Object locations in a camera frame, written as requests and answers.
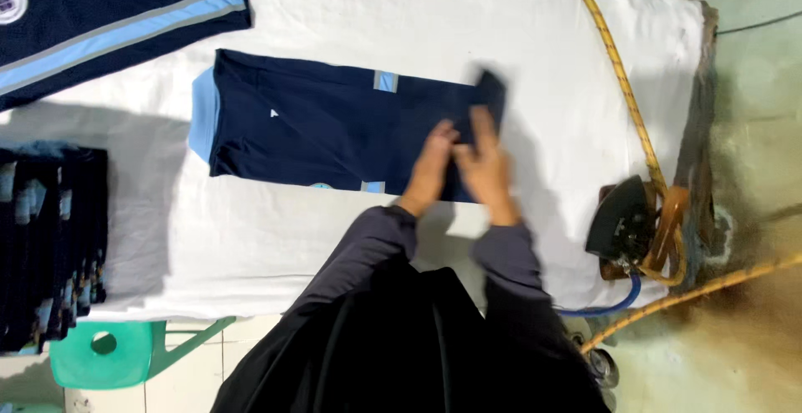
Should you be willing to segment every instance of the school logo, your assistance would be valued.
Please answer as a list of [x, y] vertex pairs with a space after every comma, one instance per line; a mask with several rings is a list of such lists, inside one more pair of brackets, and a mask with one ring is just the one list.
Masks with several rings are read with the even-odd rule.
[[0, 0], [0, 25], [8, 25], [25, 15], [28, 0]]

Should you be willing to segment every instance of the dark jacket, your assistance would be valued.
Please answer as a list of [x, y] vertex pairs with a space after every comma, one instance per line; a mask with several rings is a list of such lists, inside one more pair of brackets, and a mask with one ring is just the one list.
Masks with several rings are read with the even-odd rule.
[[451, 269], [408, 264], [415, 226], [396, 206], [362, 213], [212, 412], [607, 411], [525, 225], [491, 227], [474, 246], [486, 318]]

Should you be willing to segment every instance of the green plastic stool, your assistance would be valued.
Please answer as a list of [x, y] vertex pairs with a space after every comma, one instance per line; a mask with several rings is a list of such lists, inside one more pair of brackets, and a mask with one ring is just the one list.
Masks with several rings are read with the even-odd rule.
[[[115, 390], [144, 383], [215, 336], [235, 317], [205, 330], [169, 330], [161, 322], [80, 322], [62, 341], [51, 342], [53, 377], [58, 385], [80, 390]], [[195, 334], [173, 350], [166, 334]]]

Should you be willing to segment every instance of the light blue stripe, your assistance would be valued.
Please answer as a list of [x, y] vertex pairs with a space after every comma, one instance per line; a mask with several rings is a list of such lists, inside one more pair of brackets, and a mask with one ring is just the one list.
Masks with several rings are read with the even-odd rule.
[[24, 66], [0, 73], [0, 89], [16, 85], [51, 70], [57, 70], [59, 67], [69, 66], [79, 59], [86, 58], [95, 53], [102, 53], [104, 50], [113, 46], [119, 46], [128, 41], [135, 41], [148, 34], [158, 33], [161, 29], [174, 26], [182, 21], [214, 13], [232, 5], [242, 5], [244, 3], [244, 0], [201, 0], [185, 8], [176, 9], [156, 17], [146, 18], [142, 21], [136, 21], [130, 25], [93, 36], [41, 59], [29, 62]]
[[365, 188], [366, 193], [375, 193], [381, 194], [382, 193], [382, 182], [381, 181], [373, 181], [368, 182], [367, 187]]
[[378, 89], [385, 92], [393, 91], [393, 73], [381, 72], [378, 75]]
[[189, 148], [206, 163], [220, 118], [220, 90], [214, 83], [214, 67], [193, 81], [193, 120], [189, 124]]

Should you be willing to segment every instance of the person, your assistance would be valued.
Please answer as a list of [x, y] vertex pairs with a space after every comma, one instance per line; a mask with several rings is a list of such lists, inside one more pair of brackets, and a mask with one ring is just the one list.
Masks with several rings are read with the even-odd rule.
[[[455, 144], [450, 122], [437, 125], [405, 193], [354, 221], [212, 412], [607, 411], [543, 290], [492, 116], [482, 106], [471, 116], [475, 148]], [[409, 264], [416, 221], [439, 198], [452, 156], [490, 217], [473, 247], [485, 317], [453, 270]]]

